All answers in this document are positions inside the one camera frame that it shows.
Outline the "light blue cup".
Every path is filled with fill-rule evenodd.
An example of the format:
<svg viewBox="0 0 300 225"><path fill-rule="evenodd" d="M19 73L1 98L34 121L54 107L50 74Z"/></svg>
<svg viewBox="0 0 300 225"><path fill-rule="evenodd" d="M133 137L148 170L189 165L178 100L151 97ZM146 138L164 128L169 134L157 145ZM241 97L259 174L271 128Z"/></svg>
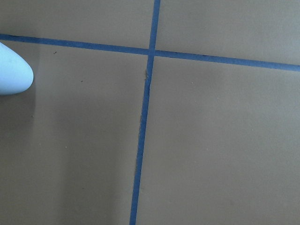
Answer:
<svg viewBox="0 0 300 225"><path fill-rule="evenodd" d="M24 92L32 85L33 79L30 65L9 47L0 44L0 94Z"/></svg>

